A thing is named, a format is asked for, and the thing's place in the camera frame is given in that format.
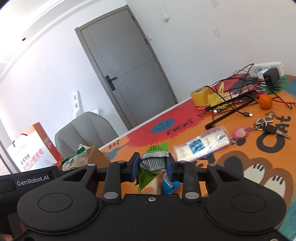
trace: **wall socket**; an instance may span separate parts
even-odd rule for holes
[[[212,4],[213,7],[219,7],[219,3],[217,0],[210,0],[210,3]]]
[[[71,93],[71,103],[73,107],[73,112],[71,113],[71,119],[74,120],[76,117],[80,116],[83,113],[79,91],[75,91]]]
[[[216,38],[220,38],[221,37],[221,34],[220,34],[219,29],[214,29],[213,30],[213,33],[214,33],[214,35],[215,35]]]

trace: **orange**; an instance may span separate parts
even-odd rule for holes
[[[269,109],[272,106],[272,98],[267,94],[260,95],[258,102],[262,109]]]

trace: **power adapter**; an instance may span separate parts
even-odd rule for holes
[[[280,79],[278,69],[269,69],[263,74],[263,78],[267,86],[274,85]]]

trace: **snack wrapper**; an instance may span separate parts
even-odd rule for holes
[[[181,186],[180,182],[170,182],[167,173],[163,174],[162,182],[164,194],[172,194],[174,191],[177,190],[178,187]]]
[[[142,156],[138,170],[136,185],[138,193],[146,187],[165,168],[165,159],[168,157],[168,143],[151,146]]]
[[[182,145],[174,146],[177,161],[193,162],[208,156],[229,144],[232,139],[224,127],[214,127]]]
[[[62,171],[68,171],[86,165],[87,152],[84,147],[81,147],[73,156],[70,156],[62,161]]]
[[[140,194],[161,194],[162,193],[162,176],[165,172],[165,169],[160,171],[150,183],[148,183],[140,192]]]
[[[140,167],[149,171],[165,168],[165,158],[168,157],[168,143],[151,146],[144,153],[140,161]]]

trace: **screw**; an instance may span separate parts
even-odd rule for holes
[[[155,198],[155,197],[149,197],[149,198],[148,198],[148,201],[150,201],[150,202],[155,202],[155,201],[156,201],[156,198]]]
[[[200,195],[197,192],[188,192],[185,194],[185,198],[187,199],[198,199]]]
[[[106,198],[106,199],[115,199],[117,197],[118,197],[118,193],[116,193],[116,192],[106,192],[104,194],[104,198]]]

